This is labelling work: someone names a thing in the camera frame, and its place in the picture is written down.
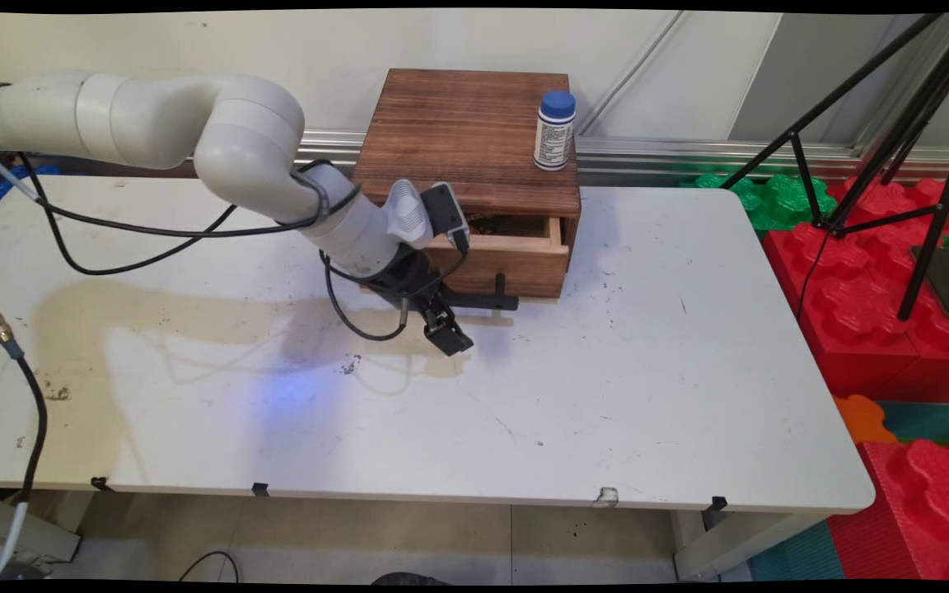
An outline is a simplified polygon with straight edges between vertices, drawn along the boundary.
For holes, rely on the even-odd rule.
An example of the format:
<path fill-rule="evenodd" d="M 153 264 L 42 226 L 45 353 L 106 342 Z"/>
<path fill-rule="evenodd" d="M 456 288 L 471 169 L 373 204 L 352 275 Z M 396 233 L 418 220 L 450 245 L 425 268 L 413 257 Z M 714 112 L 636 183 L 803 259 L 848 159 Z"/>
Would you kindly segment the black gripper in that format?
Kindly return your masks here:
<path fill-rule="evenodd" d="M 452 357 L 474 346 L 442 296 L 443 284 L 452 274 L 452 265 L 438 268 L 424 251 L 400 247 L 390 263 L 372 277 L 363 278 L 362 285 L 399 309 L 400 328 L 407 325 L 409 313 L 417 311 L 426 323 L 424 337 L 446 357 Z"/>

